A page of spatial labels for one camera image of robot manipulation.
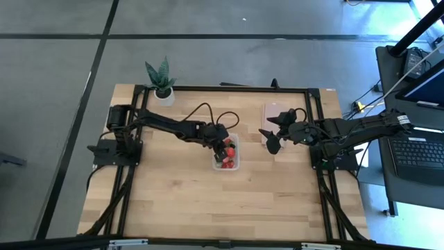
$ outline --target metal bracket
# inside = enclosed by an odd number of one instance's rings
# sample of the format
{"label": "metal bracket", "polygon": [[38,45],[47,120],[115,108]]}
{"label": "metal bracket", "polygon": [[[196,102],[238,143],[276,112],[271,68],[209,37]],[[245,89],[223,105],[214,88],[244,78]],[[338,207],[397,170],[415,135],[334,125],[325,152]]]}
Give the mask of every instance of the metal bracket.
{"label": "metal bracket", "polygon": [[275,88],[275,90],[279,90],[279,84],[278,84],[278,80],[276,80],[276,78],[273,78],[273,80],[271,81],[271,85],[270,87]]}
{"label": "metal bracket", "polygon": [[219,240],[219,248],[220,249],[233,248],[233,246],[231,245],[231,240]]}
{"label": "metal bracket", "polygon": [[320,99],[321,97],[321,92],[319,92],[318,88],[308,88],[307,89],[308,93],[310,93],[310,95],[312,95],[314,98],[316,99]]}
{"label": "metal bracket", "polygon": [[354,153],[344,153],[338,156],[334,160],[322,160],[323,153],[322,149],[319,147],[310,147],[310,158],[312,163],[312,168],[316,169],[320,167],[322,170],[351,170],[356,171],[358,169],[358,163],[356,160],[356,154]]}
{"label": "metal bracket", "polygon": [[302,249],[306,250],[341,250],[341,246],[333,244],[302,243]]}
{"label": "metal bracket", "polygon": [[139,246],[148,244],[148,239],[135,239],[135,240],[110,240],[109,247],[126,247],[126,246]]}
{"label": "metal bracket", "polygon": [[145,85],[136,85],[134,86],[134,94],[139,95],[141,94],[143,91],[145,90],[149,90]]}
{"label": "metal bracket", "polygon": [[100,140],[95,147],[95,165],[133,166],[138,165],[142,154],[143,142],[135,143],[134,153],[131,156],[118,154],[116,140]]}

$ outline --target succulent plant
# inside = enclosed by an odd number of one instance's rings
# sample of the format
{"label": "succulent plant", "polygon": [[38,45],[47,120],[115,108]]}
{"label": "succulent plant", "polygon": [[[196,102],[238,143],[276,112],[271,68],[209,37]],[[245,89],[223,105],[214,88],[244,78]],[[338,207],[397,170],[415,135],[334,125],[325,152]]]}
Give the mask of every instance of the succulent plant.
{"label": "succulent plant", "polygon": [[151,85],[147,85],[148,88],[157,90],[158,92],[165,92],[174,85],[176,79],[168,79],[169,65],[166,56],[159,67],[159,71],[156,71],[153,66],[147,62],[145,62],[145,67],[152,83]]}

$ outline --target table leg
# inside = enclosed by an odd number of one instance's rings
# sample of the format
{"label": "table leg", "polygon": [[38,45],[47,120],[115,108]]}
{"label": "table leg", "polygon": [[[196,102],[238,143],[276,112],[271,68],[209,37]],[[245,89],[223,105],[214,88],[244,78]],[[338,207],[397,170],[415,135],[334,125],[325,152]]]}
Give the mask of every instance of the table leg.
{"label": "table leg", "polygon": [[388,200],[388,202],[388,210],[384,210],[384,213],[390,217],[398,216],[398,207],[396,206],[396,202],[391,200]]}

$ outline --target clear plastic box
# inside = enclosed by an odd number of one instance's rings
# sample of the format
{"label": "clear plastic box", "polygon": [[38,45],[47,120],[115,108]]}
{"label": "clear plastic box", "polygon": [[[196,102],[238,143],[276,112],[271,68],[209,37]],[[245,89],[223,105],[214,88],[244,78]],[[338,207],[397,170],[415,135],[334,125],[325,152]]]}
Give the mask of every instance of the clear plastic box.
{"label": "clear plastic box", "polygon": [[239,137],[235,133],[230,133],[228,138],[230,138],[234,142],[234,145],[236,146],[234,148],[234,150],[236,151],[236,156],[234,157],[234,160],[233,160],[234,167],[231,169],[223,169],[221,167],[218,167],[216,164],[216,159],[214,159],[214,156],[212,155],[213,168],[217,171],[234,171],[234,170],[238,170],[240,168],[241,158],[239,156],[239,148],[240,148]]}

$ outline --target cable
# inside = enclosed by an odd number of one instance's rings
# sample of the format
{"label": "cable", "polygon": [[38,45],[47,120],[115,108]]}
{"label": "cable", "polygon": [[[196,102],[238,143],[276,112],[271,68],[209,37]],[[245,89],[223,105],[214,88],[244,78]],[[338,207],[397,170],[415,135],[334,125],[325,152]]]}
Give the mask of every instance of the cable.
{"label": "cable", "polygon": [[349,6],[356,6],[356,5],[359,5],[359,4],[363,3],[363,2],[365,2],[366,0],[362,0],[359,3],[355,3],[355,4],[351,4],[349,0],[345,0],[345,1],[348,3]]}
{"label": "cable", "polygon": [[[399,92],[399,91],[401,91],[401,90],[395,90],[395,91],[392,91],[392,93],[390,93],[390,94],[394,94],[394,93],[396,93],[396,92]],[[352,119],[355,115],[357,115],[358,113],[360,113],[362,110],[364,110],[366,107],[369,107],[369,106],[371,106],[372,104],[374,104],[377,100],[379,100],[381,97],[378,97],[378,98],[376,98],[375,100],[373,100],[372,102],[370,102],[369,104],[367,104],[367,105],[365,105],[362,109],[360,109],[360,110],[358,110],[358,111],[356,111],[351,117],[349,117],[347,120],[350,120],[350,119]]]}
{"label": "cable", "polygon": [[[421,57],[421,59],[424,58],[424,56],[422,55],[422,53],[425,53],[426,55],[429,54],[429,52],[424,51],[423,49],[420,49],[420,48],[418,48],[418,47],[411,47],[410,49],[413,49],[413,51],[415,51],[416,54],[418,54],[418,56]],[[425,60],[425,61],[424,61],[424,68],[427,67],[427,63],[429,64],[429,69],[431,69],[431,68],[432,68],[432,64],[431,64],[428,60]]]}
{"label": "cable", "polygon": [[91,174],[89,174],[89,176],[88,176],[88,180],[86,181],[86,192],[88,192],[88,189],[89,189],[89,182],[91,181],[92,176],[93,176],[98,170],[102,169],[103,167],[104,167],[104,165],[99,165],[99,166],[97,166],[97,168],[96,168],[93,172],[91,172]]}
{"label": "cable", "polygon": [[239,116],[238,116],[235,112],[227,111],[227,112],[223,112],[221,115],[219,115],[219,117],[217,117],[216,124],[219,124],[219,119],[220,119],[222,116],[226,115],[226,114],[233,114],[233,115],[235,115],[236,118],[237,118],[237,122],[236,122],[234,125],[232,125],[232,126],[226,127],[225,129],[234,128],[234,127],[235,127],[237,124],[239,124],[239,122],[241,121],[241,120],[239,119]]}
{"label": "cable", "polygon": [[213,124],[214,123],[214,118],[213,118],[213,110],[211,109],[211,106],[208,103],[201,103],[199,106],[197,106],[197,108],[195,108],[189,115],[187,115],[184,119],[182,119],[182,121],[179,122],[184,122],[186,121],[188,118],[190,118],[200,107],[206,105],[208,107],[208,109],[210,110],[210,117],[211,117],[211,122]]}
{"label": "cable", "polygon": [[364,154],[362,155],[361,162],[359,163],[359,166],[358,166],[358,170],[356,171],[356,177],[357,177],[358,174],[359,174],[359,170],[361,169],[362,162],[364,161],[364,156],[365,156],[366,153],[367,153],[367,150],[368,150],[368,148],[369,148],[369,146],[370,146],[370,143],[372,143],[372,141],[368,142],[367,147],[366,147],[366,150],[364,150]]}
{"label": "cable", "polygon": [[298,110],[301,110],[302,112],[304,112],[305,117],[304,117],[303,122],[307,121],[307,111],[305,111],[305,109],[303,109],[303,108],[296,108],[294,111],[296,112]]}
{"label": "cable", "polygon": [[[402,76],[397,83],[395,83],[395,85],[382,97],[380,97],[378,100],[380,99],[384,99],[386,98],[401,82],[402,80],[404,80],[404,78],[406,78],[407,75],[409,75],[417,66],[421,65],[422,62],[424,62],[428,57],[430,57],[433,53],[435,53],[436,51],[438,51],[442,46],[444,46],[444,43],[442,43],[441,45],[439,45],[438,47],[436,47],[436,49],[434,49],[432,52],[430,52],[430,54],[426,55],[422,60],[420,60],[415,66],[413,66],[404,76]],[[364,117],[366,117],[372,110],[373,108],[375,108],[375,106],[373,106],[365,115]]]}
{"label": "cable", "polygon": [[[100,135],[99,135],[99,139],[97,140],[97,144],[99,144],[100,139],[101,139],[103,136],[105,136],[105,135],[107,135],[107,134],[109,134],[109,133],[112,133],[112,131],[107,131],[107,132],[104,132],[104,133],[100,134]],[[88,188],[89,188],[89,182],[91,181],[92,176],[93,176],[98,170],[102,169],[102,167],[103,167],[103,165],[98,165],[97,168],[96,168],[93,172],[91,172],[91,174],[89,174],[89,176],[88,176],[88,180],[86,181],[86,191],[87,191],[87,192],[88,192]]]}
{"label": "cable", "polygon": [[321,133],[323,133],[324,135],[326,135],[331,141],[333,141],[335,144],[337,144],[338,146],[341,146],[341,145],[343,145],[343,144],[347,141],[348,136],[349,136],[349,135],[350,135],[350,134],[356,129],[356,127],[358,127],[358,125],[359,125],[359,123],[356,124],[356,125],[354,125],[354,126],[350,129],[350,131],[348,131],[347,135],[345,135],[345,137],[342,139],[342,140],[344,140],[343,142],[338,142],[338,141],[335,140],[331,135],[329,135],[327,132],[325,132],[325,130],[323,130],[323,129],[317,127],[317,126],[313,126],[313,125],[310,124],[309,127],[310,127],[310,128],[314,128],[314,129],[316,129],[317,131],[320,131]]}
{"label": "cable", "polygon": [[357,102],[358,100],[360,100],[362,97],[366,96],[366,95],[367,95],[370,91],[372,91],[372,90],[375,88],[375,86],[376,86],[378,83],[380,83],[380,82],[381,82],[381,79],[378,80],[378,82],[376,82],[376,84],[374,84],[374,86],[372,86],[367,92],[365,92],[363,95],[361,95],[358,99],[354,100],[354,101],[352,102],[352,104],[351,104],[351,111],[350,111],[350,112],[343,113],[343,114],[342,114],[342,115],[343,115],[343,118],[344,118],[344,119],[349,119],[349,116],[351,116],[351,114],[353,113],[353,108],[354,108],[353,104],[354,104],[355,102]]}
{"label": "cable", "polygon": [[[368,105],[366,105],[366,106],[370,106],[370,105],[374,104],[374,103],[375,103],[377,100],[379,100],[380,98],[381,98],[381,97],[376,98],[375,100],[371,101],[371,102],[370,102]],[[357,115],[359,112],[361,112],[362,110],[364,110],[364,108],[365,108],[366,106],[364,106],[362,109],[356,111],[356,112],[355,112],[351,117],[349,117],[347,120],[352,119],[355,115]]]}

